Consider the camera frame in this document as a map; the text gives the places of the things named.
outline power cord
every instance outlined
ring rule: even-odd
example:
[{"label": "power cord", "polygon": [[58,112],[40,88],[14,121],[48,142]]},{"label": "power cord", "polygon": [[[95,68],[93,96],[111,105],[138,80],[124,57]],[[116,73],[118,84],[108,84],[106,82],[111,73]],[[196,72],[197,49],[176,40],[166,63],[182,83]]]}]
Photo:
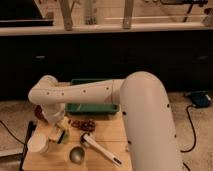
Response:
[{"label": "power cord", "polygon": [[189,109],[190,108],[193,108],[194,105],[193,104],[190,104],[186,107],[186,113],[187,113],[187,116],[188,116],[188,119],[189,119],[189,122],[190,122],[190,125],[191,125],[191,128],[192,128],[192,132],[193,132],[193,137],[194,137],[194,142],[193,142],[193,145],[191,148],[187,149],[187,150],[181,150],[181,153],[188,153],[188,152],[191,152],[192,150],[194,150],[194,148],[196,147],[196,144],[197,144],[197,136],[196,136],[196,131],[195,131],[195,128],[194,128],[194,125],[193,125],[193,122],[192,122],[192,119],[191,119],[191,116],[190,116],[190,112],[189,112]]},{"label": "power cord", "polygon": [[19,143],[26,145],[25,143],[23,143],[21,140],[19,140],[10,130],[9,128],[4,124],[4,122],[2,120],[0,120],[0,123],[4,126],[4,128],[7,130],[7,132]]},{"label": "power cord", "polygon": [[186,163],[183,162],[183,165],[188,171],[191,171],[191,169],[189,168],[189,166]]}]

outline wooden table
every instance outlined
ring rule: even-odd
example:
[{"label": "wooden table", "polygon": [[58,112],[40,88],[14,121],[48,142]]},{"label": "wooden table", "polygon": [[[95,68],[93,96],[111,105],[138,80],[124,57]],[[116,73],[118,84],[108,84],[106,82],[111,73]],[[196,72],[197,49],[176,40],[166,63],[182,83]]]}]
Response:
[{"label": "wooden table", "polygon": [[[130,154],[126,150],[127,138],[122,120],[122,114],[116,115],[68,115],[71,120],[93,119],[96,130],[93,133],[96,141],[108,149],[122,161],[122,166],[116,166],[109,159],[92,147],[85,148],[85,159],[81,165],[72,163],[68,154],[70,150],[80,145],[82,131],[70,129],[69,141],[65,144],[49,143],[45,154],[27,152],[23,170],[72,170],[72,171],[132,171]],[[38,122],[35,133],[49,135],[51,126]]]}]

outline brown food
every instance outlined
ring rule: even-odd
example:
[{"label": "brown food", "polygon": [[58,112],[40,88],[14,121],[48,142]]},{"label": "brown food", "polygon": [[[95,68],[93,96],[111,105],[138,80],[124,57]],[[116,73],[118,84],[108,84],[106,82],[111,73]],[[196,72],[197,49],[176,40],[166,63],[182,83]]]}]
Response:
[{"label": "brown food", "polygon": [[75,120],[71,123],[71,126],[74,128],[83,130],[83,131],[93,132],[93,131],[95,131],[96,125],[95,125],[95,122],[92,120],[88,120],[88,121]]}]

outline black wall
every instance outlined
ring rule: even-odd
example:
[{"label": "black wall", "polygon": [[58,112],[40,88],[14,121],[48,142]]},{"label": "black wall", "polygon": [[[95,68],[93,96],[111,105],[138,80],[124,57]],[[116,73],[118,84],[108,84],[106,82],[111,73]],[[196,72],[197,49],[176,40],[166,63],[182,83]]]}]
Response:
[{"label": "black wall", "polygon": [[157,75],[168,91],[213,88],[213,30],[0,37],[0,99],[27,98],[45,75]]}]

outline tiled floor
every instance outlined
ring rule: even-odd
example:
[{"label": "tiled floor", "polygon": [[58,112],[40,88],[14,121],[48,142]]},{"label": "tiled floor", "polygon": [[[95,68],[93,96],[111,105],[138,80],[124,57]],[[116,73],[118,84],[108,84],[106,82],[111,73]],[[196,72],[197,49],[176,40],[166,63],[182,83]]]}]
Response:
[{"label": "tiled floor", "polygon": [[[168,95],[174,114],[180,149],[189,148],[192,145],[193,136],[185,108],[190,104],[190,101],[183,97],[182,92],[169,93]],[[0,118],[17,137],[24,140],[29,120],[35,120],[33,109],[34,106],[26,101],[0,102]],[[190,112],[198,140],[194,151],[182,155],[183,161],[189,165],[192,171],[212,171],[213,106],[205,109],[191,109]],[[1,150],[21,147],[2,126],[0,126],[0,140]],[[13,160],[0,159],[0,171],[16,171],[18,164],[16,158]]]}]

